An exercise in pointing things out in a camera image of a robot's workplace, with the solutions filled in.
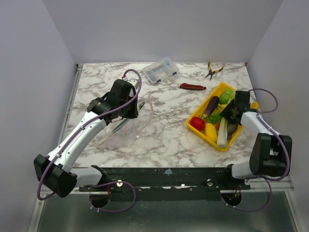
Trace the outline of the yellow toy banana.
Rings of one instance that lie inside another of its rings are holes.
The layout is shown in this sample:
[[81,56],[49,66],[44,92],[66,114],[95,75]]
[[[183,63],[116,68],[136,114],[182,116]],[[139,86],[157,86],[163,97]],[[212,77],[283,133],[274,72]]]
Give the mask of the yellow toy banana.
[[[217,105],[217,109],[219,110],[219,112],[223,111],[225,108],[227,107],[227,104],[218,104]],[[252,109],[257,109],[259,107],[258,102],[253,102],[250,106],[250,108]]]

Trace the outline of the green toy scallion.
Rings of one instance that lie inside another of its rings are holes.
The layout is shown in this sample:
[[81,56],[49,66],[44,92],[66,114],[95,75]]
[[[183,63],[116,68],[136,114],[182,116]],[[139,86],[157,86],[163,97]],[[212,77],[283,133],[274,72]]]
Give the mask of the green toy scallion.
[[[141,102],[138,104],[138,113],[140,112],[140,110],[143,108],[143,106],[145,105],[145,102]],[[112,133],[116,133],[117,131],[119,131],[122,127],[124,127],[129,121],[131,121],[131,119],[124,119],[120,124],[118,124],[112,131]]]

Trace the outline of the toy celery stalk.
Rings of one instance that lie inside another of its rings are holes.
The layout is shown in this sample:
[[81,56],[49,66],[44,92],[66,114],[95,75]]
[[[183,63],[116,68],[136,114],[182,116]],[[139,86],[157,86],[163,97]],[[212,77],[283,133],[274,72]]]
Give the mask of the toy celery stalk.
[[217,137],[217,145],[220,148],[226,148],[228,144],[227,140],[227,120],[222,117],[220,122],[220,127],[218,130],[218,137]]

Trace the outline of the clear zip top bag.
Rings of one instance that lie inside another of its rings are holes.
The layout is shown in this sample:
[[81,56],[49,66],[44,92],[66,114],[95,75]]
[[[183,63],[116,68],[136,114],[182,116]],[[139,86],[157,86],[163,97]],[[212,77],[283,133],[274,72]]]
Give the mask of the clear zip top bag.
[[134,142],[141,136],[141,132],[146,129],[147,126],[149,126],[153,119],[154,106],[151,97],[152,96],[150,94],[139,102],[141,103],[144,101],[145,105],[140,110],[139,116],[137,118],[131,119],[131,121],[129,121],[119,131],[112,133],[113,129],[125,118],[122,120],[116,120],[116,125],[109,126],[102,139],[98,141],[96,145],[106,149],[120,149],[132,146]]

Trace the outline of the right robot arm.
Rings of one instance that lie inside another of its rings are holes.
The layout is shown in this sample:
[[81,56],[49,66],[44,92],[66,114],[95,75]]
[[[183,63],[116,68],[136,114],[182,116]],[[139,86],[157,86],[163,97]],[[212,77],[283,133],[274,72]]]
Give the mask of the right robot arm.
[[247,128],[256,137],[249,160],[228,166],[230,173],[222,177],[225,188],[234,189],[240,179],[263,177],[269,181],[280,181],[288,175],[292,138],[275,131],[264,121],[261,112],[251,108],[250,91],[236,91],[235,98],[221,116],[232,125]]

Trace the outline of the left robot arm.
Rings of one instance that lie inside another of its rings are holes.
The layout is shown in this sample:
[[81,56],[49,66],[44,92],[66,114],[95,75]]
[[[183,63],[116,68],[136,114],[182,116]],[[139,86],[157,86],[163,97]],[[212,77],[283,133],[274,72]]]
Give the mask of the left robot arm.
[[137,118],[140,79],[117,79],[109,92],[93,99],[75,129],[48,155],[38,155],[34,167],[39,187],[46,186],[63,198],[74,188],[92,186],[101,191],[107,179],[98,167],[74,168],[73,165],[92,139],[114,119]]

